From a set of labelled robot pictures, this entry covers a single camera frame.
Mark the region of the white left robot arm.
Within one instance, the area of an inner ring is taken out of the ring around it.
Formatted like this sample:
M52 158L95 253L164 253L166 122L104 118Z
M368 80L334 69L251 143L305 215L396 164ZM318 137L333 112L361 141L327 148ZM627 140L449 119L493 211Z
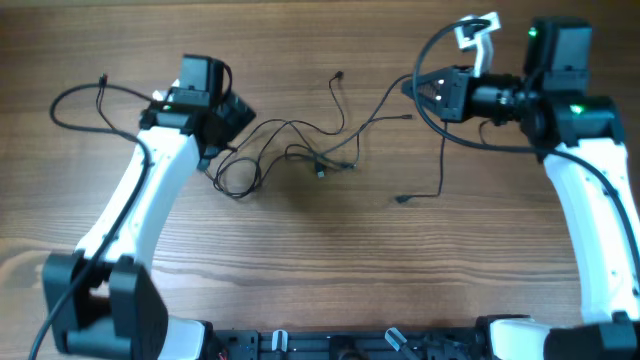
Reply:
M42 272L46 336L67 355L99 359L224 359L207 321L173 317L153 283L159 236L187 179L205 170L254 119L233 92L231 68L187 54L166 92L147 99L135 150L98 221L69 254L51 254Z

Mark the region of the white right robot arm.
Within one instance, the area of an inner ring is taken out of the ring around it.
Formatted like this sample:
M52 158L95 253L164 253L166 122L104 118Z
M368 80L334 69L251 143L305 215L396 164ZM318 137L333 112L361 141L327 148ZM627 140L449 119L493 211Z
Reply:
M635 359L639 355L639 216L628 177L625 133L614 101L587 92L591 25L568 16L537 17L521 76L491 72L496 13L445 27L470 66L430 73L414 68L403 93L442 136L448 125L484 118L516 122L521 147L543 165L565 216L581 286L578 326L528 316L479 319L484 359Z

